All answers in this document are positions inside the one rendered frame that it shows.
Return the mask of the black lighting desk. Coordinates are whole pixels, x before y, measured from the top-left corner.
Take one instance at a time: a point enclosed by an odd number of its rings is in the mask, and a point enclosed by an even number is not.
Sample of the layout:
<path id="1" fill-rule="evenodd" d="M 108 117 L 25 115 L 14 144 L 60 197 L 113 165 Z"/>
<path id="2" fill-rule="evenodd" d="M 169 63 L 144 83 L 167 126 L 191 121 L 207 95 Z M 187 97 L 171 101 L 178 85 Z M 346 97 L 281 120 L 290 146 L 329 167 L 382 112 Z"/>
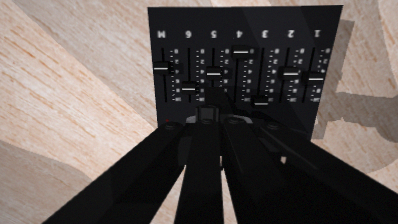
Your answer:
<path id="1" fill-rule="evenodd" d="M 311 141 L 342 9 L 147 7 L 158 127 L 185 126 L 204 87 L 223 87 L 234 115 Z"/>

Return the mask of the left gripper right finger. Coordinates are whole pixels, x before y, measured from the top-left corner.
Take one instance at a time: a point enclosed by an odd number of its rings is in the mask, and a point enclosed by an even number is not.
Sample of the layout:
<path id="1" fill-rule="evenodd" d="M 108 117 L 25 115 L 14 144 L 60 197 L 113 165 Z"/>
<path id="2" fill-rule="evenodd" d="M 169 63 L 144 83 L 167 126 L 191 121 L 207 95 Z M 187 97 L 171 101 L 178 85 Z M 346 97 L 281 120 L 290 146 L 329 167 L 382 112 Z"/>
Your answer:
<path id="1" fill-rule="evenodd" d="M 282 124 L 255 127 L 214 92 L 237 224 L 398 224 L 398 193 Z"/>

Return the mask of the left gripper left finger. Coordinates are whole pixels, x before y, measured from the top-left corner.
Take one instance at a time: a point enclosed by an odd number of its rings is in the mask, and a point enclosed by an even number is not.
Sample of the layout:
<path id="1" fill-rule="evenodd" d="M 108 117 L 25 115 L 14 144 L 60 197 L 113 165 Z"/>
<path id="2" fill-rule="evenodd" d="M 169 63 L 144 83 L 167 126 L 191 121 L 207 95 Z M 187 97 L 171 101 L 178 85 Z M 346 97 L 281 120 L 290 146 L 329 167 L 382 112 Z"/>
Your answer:
<path id="1" fill-rule="evenodd" d="M 224 224 L 214 87 L 186 124 L 160 125 L 41 224 L 150 224 L 185 168 L 173 224 Z"/>

